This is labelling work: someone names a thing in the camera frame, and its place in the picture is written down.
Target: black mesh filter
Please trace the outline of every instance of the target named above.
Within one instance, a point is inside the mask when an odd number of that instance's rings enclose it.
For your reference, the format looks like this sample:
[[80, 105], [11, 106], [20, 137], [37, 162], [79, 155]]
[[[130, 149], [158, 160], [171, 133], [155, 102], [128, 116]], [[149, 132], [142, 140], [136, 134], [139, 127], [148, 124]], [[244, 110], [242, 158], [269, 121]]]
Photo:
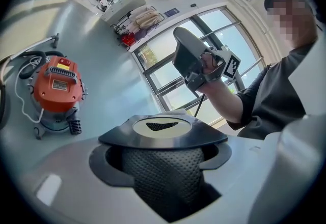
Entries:
[[201, 196], [204, 181], [199, 163], [202, 161], [201, 148], [179, 151], [124, 148], [121, 151], [122, 171], [134, 177], [136, 193], [168, 222], [195, 213], [205, 206], [203, 201], [208, 201]]
[[175, 126], [177, 124], [178, 124], [177, 122], [176, 123], [166, 123], [166, 124], [146, 123], [148, 128], [151, 129], [152, 131], [160, 131], [160, 130], [163, 130], [163, 129], [173, 127], [173, 126]]

